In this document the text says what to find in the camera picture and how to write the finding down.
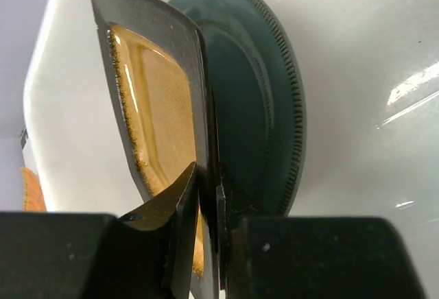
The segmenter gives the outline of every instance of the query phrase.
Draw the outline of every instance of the orange object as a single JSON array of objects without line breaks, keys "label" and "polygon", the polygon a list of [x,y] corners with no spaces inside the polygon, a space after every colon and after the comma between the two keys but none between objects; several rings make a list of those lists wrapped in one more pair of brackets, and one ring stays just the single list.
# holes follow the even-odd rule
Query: orange object
[{"label": "orange object", "polygon": [[23,211],[46,212],[43,191],[38,176],[27,167],[21,167],[25,187]]}]

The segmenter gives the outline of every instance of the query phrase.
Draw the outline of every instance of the gray wall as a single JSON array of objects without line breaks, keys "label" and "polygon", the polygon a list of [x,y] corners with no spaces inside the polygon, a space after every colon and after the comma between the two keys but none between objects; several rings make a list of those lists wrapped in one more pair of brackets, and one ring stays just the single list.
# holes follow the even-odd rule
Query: gray wall
[{"label": "gray wall", "polygon": [[46,0],[0,0],[0,210],[20,209],[23,85]]}]

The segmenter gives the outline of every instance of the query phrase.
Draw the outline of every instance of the plate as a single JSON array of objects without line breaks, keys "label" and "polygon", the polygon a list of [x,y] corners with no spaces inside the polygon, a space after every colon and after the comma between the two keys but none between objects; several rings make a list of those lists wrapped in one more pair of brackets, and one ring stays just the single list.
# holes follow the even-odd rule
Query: plate
[{"label": "plate", "polygon": [[262,0],[169,0],[202,31],[219,159],[270,213],[288,213],[302,171],[305,102],[281,24]]}]

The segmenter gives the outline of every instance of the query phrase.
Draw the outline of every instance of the dark teal plate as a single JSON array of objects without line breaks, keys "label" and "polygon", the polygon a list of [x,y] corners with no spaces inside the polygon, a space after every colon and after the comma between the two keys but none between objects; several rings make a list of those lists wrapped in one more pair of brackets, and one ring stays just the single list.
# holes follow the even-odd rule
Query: dark teal plate
[{"label": "dark teal plate", "polygon": [[220,162],[255,202],[288,213],[305,155],[305,101],[281,24],[262,0],[169,3],[205,40]]}]

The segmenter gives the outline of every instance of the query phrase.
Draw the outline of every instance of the white container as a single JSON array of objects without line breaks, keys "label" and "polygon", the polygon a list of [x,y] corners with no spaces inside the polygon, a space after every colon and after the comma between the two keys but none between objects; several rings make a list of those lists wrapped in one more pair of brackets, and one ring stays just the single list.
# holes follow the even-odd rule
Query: white container
[{"label": "white container", "polygon": [[[294,215],[378,215],[439,297],[438,0],[265,0],[291,40],[307,102]],[[50,211],[142,203],[113,115],[90,0],[49,0],[25,120]]]}]

